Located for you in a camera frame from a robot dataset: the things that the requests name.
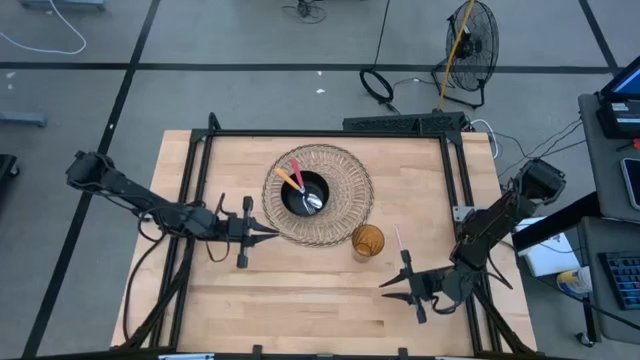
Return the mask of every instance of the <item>computer monitor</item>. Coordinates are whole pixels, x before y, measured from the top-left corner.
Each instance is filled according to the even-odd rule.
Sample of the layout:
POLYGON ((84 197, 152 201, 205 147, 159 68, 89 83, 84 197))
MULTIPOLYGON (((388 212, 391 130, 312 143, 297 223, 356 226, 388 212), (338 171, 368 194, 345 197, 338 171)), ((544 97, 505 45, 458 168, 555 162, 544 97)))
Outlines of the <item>computer monitor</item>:
POLYGON ((640 100, 640 56, 616 75, 600 94, 608 101, 640 100))

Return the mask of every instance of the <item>amber glass cup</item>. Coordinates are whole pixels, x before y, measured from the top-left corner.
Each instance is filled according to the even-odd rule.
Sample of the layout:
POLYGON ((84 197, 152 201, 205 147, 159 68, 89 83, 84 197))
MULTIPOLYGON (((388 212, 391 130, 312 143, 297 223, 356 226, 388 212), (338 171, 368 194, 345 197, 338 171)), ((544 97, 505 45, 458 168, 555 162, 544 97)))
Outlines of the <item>amber glass cup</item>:
POLYGON ((353 231, 351 245, 353 258, 358 262, 367 262, 384 248, 384 235, 373 225, 362 225, 353 231))

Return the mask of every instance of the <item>metal spoon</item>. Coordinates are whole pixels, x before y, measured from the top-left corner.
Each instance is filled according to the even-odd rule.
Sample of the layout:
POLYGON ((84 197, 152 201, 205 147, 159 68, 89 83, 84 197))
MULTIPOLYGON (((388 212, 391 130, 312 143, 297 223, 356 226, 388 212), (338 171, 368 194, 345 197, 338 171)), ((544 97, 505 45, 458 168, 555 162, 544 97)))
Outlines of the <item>metal spoon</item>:
POLYGON ((278 176, 280 176, 282 179, 284 179, 284 181, 286 181, 287 183, 289 183, 289 185, 291 185, 294 189, 298 190, 301 194, 302 194, 302 205, 304 205, 304 208, 307 210, 307 212, 309 213, 309 215, 313 215, 316 213, 316 209, 312 206, 309 206, 305 196, 304 196, 304 191, 302 191, 301 187, 296 184, 295 181, 293 181, 289 175, 287 175, 287 173, 285 173, 282 169, 277 168, 276 170, 276 174, 278 176))
POLYGON ((298 184, 300 184, 300 193, 302 194, 302 199, 306 204, 311 205, 316 209, 322 208, 322 200, 318 198, 315 194, 311 194, 307 192, 304 188, 304 181, 302 180, 302 173, 300 172, 300 166, 298 166, 298 159, 295 156, 291 157, 291 167, 293 167, 293 172, 296 174, 296 178, 298 180, 298 184))

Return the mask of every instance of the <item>fan grille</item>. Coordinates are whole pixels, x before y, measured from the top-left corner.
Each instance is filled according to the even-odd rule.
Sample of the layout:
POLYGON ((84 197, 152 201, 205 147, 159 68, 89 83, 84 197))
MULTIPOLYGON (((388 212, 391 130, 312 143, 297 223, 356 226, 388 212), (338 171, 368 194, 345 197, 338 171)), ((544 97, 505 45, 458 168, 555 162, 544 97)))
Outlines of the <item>fan grille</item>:
MULTIPOLYGON (((447 56, 462 26, 469 2, 462 4, 451 16, 447 31, 447 56)), ((476 1, 469 20, 469 35, 463 34, 451 66, 451 78, 460 88, 476 91, 489 81, 498 62, 498 24, 485 4, 476 1)))

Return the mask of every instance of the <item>wooden tabletop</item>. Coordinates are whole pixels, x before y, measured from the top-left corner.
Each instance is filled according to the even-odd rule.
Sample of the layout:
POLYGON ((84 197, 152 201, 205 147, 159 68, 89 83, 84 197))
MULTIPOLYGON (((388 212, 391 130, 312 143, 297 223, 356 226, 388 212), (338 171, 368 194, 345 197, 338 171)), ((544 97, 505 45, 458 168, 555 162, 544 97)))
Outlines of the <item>wooden tabletop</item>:
MULTIPOLYGON (((158 156, 151 189, 173 201, 178 198, 189 137, 190 131, 165 132, 158 156)), ((488 206, 500 197, 488 138, 486 134, 465 133, 463 140, 475 204, 488 206)), ((380 296, 406 291, 406 282, 378 288, 402 268, 393 224, 401 229, 416 271, 451 264, 448 257, 455 240, 438 140, 216 137, 204 201, 211 208, 225 192, 225 210, 242 213, 242 197, 250 195, 255 202, 254 216, 269 225, 261 206, 266 172, 282 154, 304 144, 339 146, 364 164, 375 191, 368 223, 384 233, 383 251, 369 262, 359 263, 352 257, 349 242, 318 249, 275 238, 250 249, 249 267, 237 269, 237 245, 232 245, 226 261, 212 263, 205 244, 197 242, 178 350, 248 353, 254 344, 260 344, 265 353, 393 355, 399 347, 406 347, 410 355, 472 355, 464 306, 452 315, 438 315, 425 304, 428 322, 419 325, 413 307, 380 296)), ((455 151, 453 147, 450 150, 457 195, 463 204, 455 151)), ((200 153, 196 155, 191 197, 199 159, 200 153)), ((149 233, 154 228, 153 224, 146 225, 149 233)), ((157 300, 168 243, 165 240, 145 260, 135 278, 129 332, 157 300)), ((151 245, 138 238, 132 265, 151 245)), ((224 254, 223 243, 210 246, 214 256, 224 254)), ((521 340, 535 349, 512 250, 496 246, 492 257, 514 287, 509 290, 491 279, 494 303, 521 340)), ((451 304, 445 295, 441 299, 439 307, 451 304)), ((484 325, 482 308, 476 307, 484 325)), ((172 314, 170 305, 165 315, 164 344, 168 342, 172 314)), ((122 309, 114 345, 124 340, 121 322, 122 309)), ((481 326, 481 334, 488 349, 485 326, 481 326)))

